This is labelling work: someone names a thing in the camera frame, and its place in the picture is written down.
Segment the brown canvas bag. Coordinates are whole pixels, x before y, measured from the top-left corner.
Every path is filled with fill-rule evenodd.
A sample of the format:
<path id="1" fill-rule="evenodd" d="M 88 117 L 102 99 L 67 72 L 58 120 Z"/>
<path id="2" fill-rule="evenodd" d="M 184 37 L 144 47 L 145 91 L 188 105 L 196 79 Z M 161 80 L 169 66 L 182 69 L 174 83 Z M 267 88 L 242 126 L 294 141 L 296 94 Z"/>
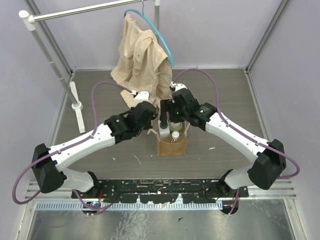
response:
<path id="1" fill-rule="evenodd" d="M 158 120 L 160 120 L 160 108 L 157 106 L 156 107 L 158 116 L 156 119 L 154 119 L 151 122 L 152 128 L 147 131 L 147 135 L 153 135 L 155 136 L 156 140 L 156 152 L 158 156 L 180 156 L 184 155 L 186 153 L 186 149 L 188 146 L 188 138 L 187 138 L 187 133 L 190 127 L 190 124 L 186 121 L 183 121 L 183 130 L 181 131 L 184 133 L 186 139 L 182 142 L 178 143 L 168 143 L 166 140 L 161 141 L 159 140 L 159 131 L 158 131 Z M 169 123 L 171 121 L 169 120 L 169 114 L 167 113 L 167 126 L 169 126 Z"/>

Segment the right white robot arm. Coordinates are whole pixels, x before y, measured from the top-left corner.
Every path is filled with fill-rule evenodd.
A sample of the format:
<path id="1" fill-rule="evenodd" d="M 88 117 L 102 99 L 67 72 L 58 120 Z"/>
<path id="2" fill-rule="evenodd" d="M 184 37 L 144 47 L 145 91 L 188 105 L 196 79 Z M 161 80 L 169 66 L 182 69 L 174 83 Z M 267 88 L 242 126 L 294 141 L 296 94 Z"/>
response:
<path id="1" fill-rule="evenodd" d="M 257 186 L 268 190 L 287 167 L 284 145 L 277 139 L 268 141 L 238 126 L 210 103 L 199 104 L 191 91 L 181 88 L 172 99 L 160 101 L 159 127 L 188 122 L 213 134 L 241 152 L 250 165 L 228 170 L 218 181 L 220 193 L 231 197 L 237 189 Z"/>

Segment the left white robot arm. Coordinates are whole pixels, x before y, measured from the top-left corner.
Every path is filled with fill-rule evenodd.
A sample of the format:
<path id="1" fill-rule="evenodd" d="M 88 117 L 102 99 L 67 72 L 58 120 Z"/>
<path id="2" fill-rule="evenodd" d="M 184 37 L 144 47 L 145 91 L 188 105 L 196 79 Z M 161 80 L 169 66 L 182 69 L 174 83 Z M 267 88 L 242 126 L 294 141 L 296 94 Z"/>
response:
<path id="1" fill-rule="evenodd" d="M 156 107 L 143 101 L 68 142 L 51 147 L 38 145 L 34 149 L 32 171 L 40 192 L 48 194 L 63 188 L 84 193 L 88 198 L 97 197 L 102 187 L 96 175 L 91 171 L 75 171 L 69 166 L 100 149 L 139 136 L 151 127 L 157 115 Z"/>

